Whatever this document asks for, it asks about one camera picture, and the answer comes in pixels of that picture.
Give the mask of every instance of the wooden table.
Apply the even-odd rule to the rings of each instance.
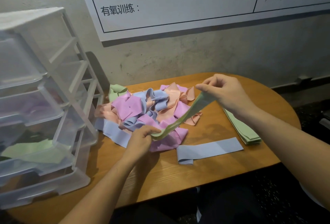
[[[159,89],[162,84],[176,82],[184,87],[192,87],[203,82],[214,73],[199,73],[171,79],[146,82],[128,86],[131,93]],[[292,107],[270,88],[248,78],[237,75],[246,93],[261,109],[300,128],[300,123]],[[262,142],[256,146],[245,146],[229,122],[221,106],[215,101],[205,107],[196,126],[182,124],[188,135],[183,144],[197,145],[222,139],[237,137],[244,151],[219,155],[194,161],[193,166],[179,165],[176,150],[151,153],[131,172],[120,195],[117,207],[145,201],[216,180],[221,180],[279,162],[275,154]],[[97,145],[91,148],[87,175],[91,183],[65,195],[55,196],[30,205],[9,209],[13,218],[27,224],[58,223],[109,171],[122,156],[125,149],[114,144],[102,133]]]

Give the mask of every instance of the pile of fabric strips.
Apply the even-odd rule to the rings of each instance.
[[[98,105],[95,116],[104,119],[103,134],[115,143],[126,147],[130,134],[142,127],[151,125],[164,129],[183,116],[190,108],[188,102],[195,99],[194,87],[185,88],[175,83],[161,85],[159,90],[149,88],[146,91],[130,93],[120,85],[110,85],[108,104]],[[185,121],[195,125],[201,112]],[[151,152],[177,148],[188,130],[177,127],[165,138],[153,141]]]

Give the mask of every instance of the concrete wall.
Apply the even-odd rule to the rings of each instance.
[[[0,0],[0,12],[54,6],[65,7],[85,51],[113,84],[215,71],[271,87],[330,74],[329,14],[103,47],[84,0]]]

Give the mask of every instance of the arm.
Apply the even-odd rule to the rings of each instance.
[[[216,74],[196,88],[250,126],[304,187],[330,210],[330,145],[259,109],[234,78]]]
[[[68,213],[60,224],[106,224],[117,204],[124,183],[137,161],[150,148],[152,132],[160,132],[152,126],[135,130],[122,158],[100,182]]]

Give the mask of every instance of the hand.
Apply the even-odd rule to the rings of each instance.
[[[135,130],[128,141],[123,158],[136,163],[149,151],[152,142],[150,134],[160,132],[160,129],[153,126],[142,126]]]
[[[235,77],[215,74],[204,80],[203,84],[197,84],[196,88],[214,96],[223,108],[238,119],[246,112],[258,109]]]

